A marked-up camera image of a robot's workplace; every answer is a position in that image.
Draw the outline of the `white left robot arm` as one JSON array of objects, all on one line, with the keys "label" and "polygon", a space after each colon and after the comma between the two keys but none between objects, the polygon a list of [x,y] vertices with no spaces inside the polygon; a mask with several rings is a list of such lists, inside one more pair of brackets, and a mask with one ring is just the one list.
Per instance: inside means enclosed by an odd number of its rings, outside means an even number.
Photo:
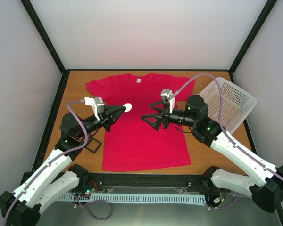
[{"label": "white left robot arm", "polygon": [[0,196],[0,210],[5,226],[34,226],[41,214],[60,196],[75,188],[88,186],[89,172],[80,165],[71,165],[90,142],[90,133],[104,128],[110,131],[131,104],[109,106],[91,104],[94,114],[81,119],[72,108],[61,121],[61,138],[45,162],[13,192]]}]

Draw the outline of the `red t-shirt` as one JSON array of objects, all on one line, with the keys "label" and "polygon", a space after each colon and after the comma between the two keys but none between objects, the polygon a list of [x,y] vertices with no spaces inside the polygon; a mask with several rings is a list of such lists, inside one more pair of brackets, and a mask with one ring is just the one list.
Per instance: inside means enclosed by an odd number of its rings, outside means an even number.
[{"label": "red t-shirt", "polygon": [[105,133],[102,170],[129,172],[191,164],[183,132],[173,126],[156,131],[142,120],[143,115],[154,113],[149,104],[161,100],[162,90],[175,92],[187,81],[167,74],[128,73],[86,83],[87,91],[108,105],[132,105]]}]

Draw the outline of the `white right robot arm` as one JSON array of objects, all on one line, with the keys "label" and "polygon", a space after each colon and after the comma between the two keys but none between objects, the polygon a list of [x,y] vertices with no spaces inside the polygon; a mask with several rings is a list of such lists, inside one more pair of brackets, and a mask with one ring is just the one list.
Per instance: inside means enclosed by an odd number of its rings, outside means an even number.
[{"label": "white right robot arm", "polygon": [[219,152],[246,173],[242,176],[211,167],[206,171],[209,184],[243,194],[266,212],[273,213],[278,208],[283,202],[283,165],[277,167],[260,158],[209,118],[208,105],[201,96],[188,97],[185,110],[174,109],[167,97],[160,103],[162,108],[157,108],[157,103],[150,104],[156,113],[142,116],[144,122],[155,130],[160,126],[167,129],[169,124],[189,127],[200,143]]}]

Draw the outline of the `white perforated plastic basket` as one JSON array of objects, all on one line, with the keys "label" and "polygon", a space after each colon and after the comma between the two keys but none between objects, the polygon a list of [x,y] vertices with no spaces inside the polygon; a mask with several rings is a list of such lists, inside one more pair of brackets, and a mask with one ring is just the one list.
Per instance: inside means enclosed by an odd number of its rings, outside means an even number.
[{"label": "white perforated plastic basket", "polygon": [[[216,80],[220,85],[223,99],[221,123],[226,131],[233,134],[257,105],[257,99],[231,81],[221,77]],[[200,96],[208,105],[208,116],[218,121],[220,94],[216,82],[209,83],[200,92]]]}]

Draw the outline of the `round white brooch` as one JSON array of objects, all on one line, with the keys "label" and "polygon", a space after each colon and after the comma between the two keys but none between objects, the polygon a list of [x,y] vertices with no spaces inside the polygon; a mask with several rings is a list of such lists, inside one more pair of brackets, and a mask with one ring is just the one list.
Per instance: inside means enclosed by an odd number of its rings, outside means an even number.
[{"label": "round white brooch", "polygon": [[125,113],[131,111],[132,109],[132,104],[131,103],[125,103],[123,104],[123,107],[125,107]]}]

